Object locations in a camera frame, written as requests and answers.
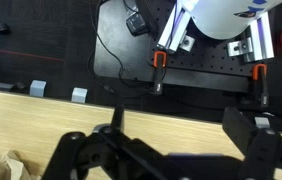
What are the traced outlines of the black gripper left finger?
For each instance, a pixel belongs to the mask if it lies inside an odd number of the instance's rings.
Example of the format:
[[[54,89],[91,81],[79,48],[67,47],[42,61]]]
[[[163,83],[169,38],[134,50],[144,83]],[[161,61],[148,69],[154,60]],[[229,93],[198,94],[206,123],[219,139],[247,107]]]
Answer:
[[[97,125],[86,136],[69,132],[59,140],[42,180],[85,180],[96,167],[112,180],[154,180],[125,148],[131,142],[124,133],[124,107],[117,106],[110,124]]]

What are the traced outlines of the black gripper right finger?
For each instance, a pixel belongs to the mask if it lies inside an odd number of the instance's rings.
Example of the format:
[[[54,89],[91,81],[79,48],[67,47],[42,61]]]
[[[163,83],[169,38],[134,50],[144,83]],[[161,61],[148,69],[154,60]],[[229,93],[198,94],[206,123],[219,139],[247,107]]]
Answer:
[[[224,110],[222,128],[244,155],[240,180],[273,180],[282,169],[282,135],[269,127],[259,128],[235,107]]]

